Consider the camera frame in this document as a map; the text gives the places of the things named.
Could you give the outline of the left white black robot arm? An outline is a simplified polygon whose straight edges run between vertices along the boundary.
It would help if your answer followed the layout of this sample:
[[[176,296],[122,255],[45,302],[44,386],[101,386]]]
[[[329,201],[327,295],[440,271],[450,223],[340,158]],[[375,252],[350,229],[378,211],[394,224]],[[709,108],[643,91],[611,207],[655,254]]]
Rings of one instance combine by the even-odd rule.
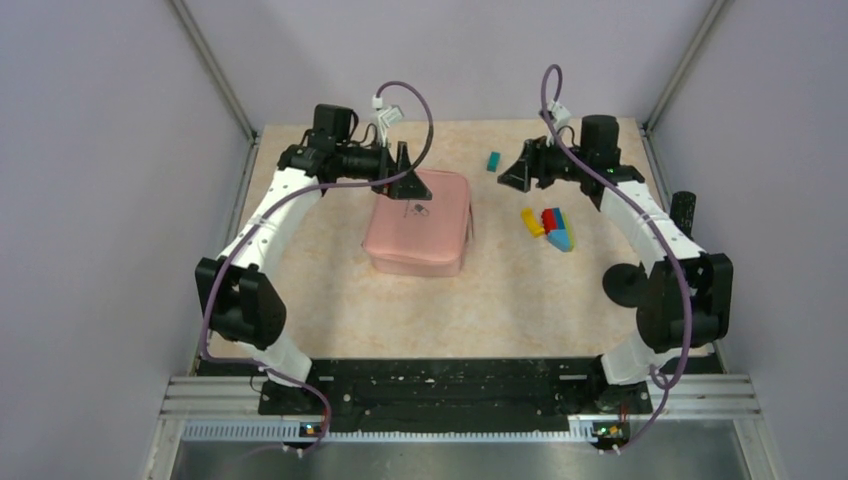
[[[321,388],[308,378],[311,359],[284,330],[287,308],[271,282],[288,242],[330,189],[369,188],[391,199],[431,197],[407,144],[390,150],[388,130],[403,119],[401,108],[379,96],[372,106],[375,139],[363,143],[352,138],[358,124],[352,109],[317,105],[312,127],[281,153],[270,186],[242,230],[195,269],[204,332],[236,344],[248,363],[284,385],[283,401],[297,413],[317,407]]]

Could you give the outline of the pink medicine kit case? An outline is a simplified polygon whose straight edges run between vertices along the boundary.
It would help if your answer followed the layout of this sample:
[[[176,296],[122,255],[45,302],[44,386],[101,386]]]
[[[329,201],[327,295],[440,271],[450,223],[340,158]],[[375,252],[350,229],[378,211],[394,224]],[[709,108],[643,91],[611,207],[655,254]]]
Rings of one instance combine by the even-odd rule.
[[[473,238],[471,187],[459,173],[422,170],[430,200],[377,198],[362,242],[379,272],[414,277],[460,273]]]

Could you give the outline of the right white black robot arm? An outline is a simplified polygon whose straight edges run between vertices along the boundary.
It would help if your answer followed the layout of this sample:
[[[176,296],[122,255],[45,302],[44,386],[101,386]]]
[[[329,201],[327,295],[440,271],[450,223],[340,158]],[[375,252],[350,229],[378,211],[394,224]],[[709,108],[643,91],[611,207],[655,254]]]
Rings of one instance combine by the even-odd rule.
[[[626,400],[626,385],[681,356],[685,346],[699,348],[727,335],[733,264],[727,255],[710,254],[695,243],[681,221],[655,201],[641,173],[621,164],[614,117],[583,117],[579,142],[567,147],[560,132],[570,112],[551,100],[540,116],[552,123],[548,134],[526,140],[499,183],[521,192],[557,180],[578,183],[639,259],[636,265],[614,265],[604,276],[608,297],[636,311],[635,331],[600,356],[602,374],[586,385],[589,404],[612,412]]]

